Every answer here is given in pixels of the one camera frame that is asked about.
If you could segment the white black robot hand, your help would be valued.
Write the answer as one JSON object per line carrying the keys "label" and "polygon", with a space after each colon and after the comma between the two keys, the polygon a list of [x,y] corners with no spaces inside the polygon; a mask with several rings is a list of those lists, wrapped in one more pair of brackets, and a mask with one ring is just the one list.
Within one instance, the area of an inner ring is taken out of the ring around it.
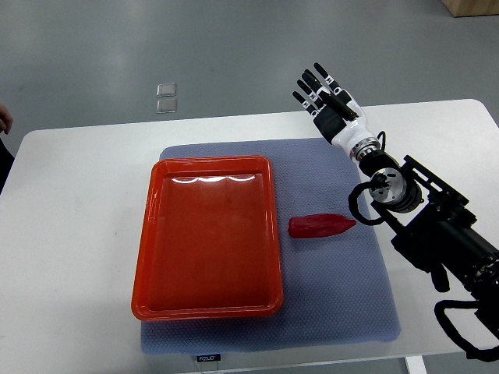
{"label": "white black robot hand", "polygon": [[313,123],[320,134],[331,145],[344,151],[376,150],[377,138],[367,129],[363,109],[321,64],[315,62],[313,67],[324,82],[305,69],[303,80],[296,82],[309,100],[297,91],[293,91],[292,96],[311,116],[315,116]]}

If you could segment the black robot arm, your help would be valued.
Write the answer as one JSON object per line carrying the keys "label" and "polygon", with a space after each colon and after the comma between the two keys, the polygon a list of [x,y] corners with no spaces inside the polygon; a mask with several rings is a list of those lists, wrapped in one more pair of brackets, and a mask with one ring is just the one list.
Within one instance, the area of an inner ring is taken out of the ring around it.
{"label": "black robot arm", "polygon": [[367,226],[387,224],[391,244],[415,268],[429,273],[440,293],[449,291],[452,273],[471,294],[470,301],[441,300],[434,314],[446,335],[467,358],[495,362],[498,349],[479,349],[452,324],[449,309],[472,309],[498,334],[498,250],[476,233],[468,200],[410,156],[399,164],[385,150],[386,135],[367,128],[363,109],[319,64],[305,70],[293,97],[313,118],[320,134],[345,151],[368,177],[348,197],[354,218]]}

